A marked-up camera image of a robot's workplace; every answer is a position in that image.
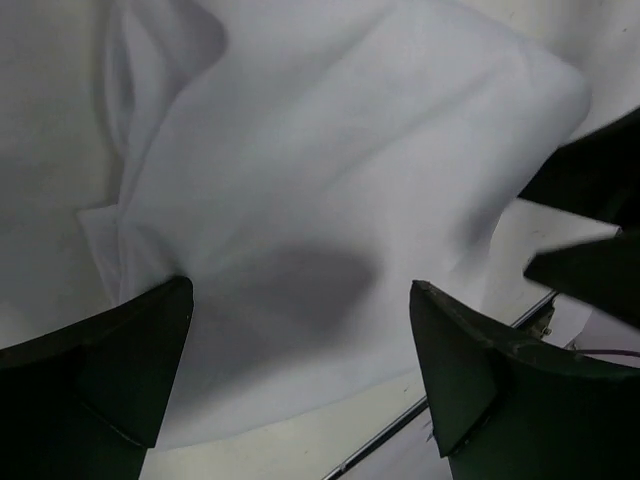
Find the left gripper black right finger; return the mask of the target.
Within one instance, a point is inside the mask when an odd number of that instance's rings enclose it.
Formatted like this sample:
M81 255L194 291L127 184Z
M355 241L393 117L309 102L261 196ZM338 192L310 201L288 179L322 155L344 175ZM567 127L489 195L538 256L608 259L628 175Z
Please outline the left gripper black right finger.
M635 479L639 372L486 317L424 281L410 319L438 451L456 479Z

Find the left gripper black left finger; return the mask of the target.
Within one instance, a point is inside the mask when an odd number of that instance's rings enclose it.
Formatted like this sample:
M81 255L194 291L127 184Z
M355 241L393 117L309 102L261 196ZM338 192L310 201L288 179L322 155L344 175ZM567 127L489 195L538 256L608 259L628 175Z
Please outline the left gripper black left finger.
M193 311L175 277L1 352L4 479L136 479L155 447Z

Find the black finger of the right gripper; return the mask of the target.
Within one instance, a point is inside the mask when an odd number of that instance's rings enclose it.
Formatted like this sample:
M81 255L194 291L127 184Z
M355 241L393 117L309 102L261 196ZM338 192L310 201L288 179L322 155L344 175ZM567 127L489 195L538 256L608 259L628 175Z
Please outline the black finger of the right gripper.
M639 234L536 254L524 277L628 324L639 323Z
M519 197L637 230L639 111L556 150Z

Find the white t-shirt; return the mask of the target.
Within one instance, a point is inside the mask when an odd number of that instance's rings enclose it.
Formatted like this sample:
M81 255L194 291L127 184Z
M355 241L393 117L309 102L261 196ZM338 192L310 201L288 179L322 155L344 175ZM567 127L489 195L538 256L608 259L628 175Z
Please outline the white t-shirt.
M109 297L195 308L158 445L227 438L414 370L413 280L471 307L584 77L454 1L117 1L117 201L80 221Z

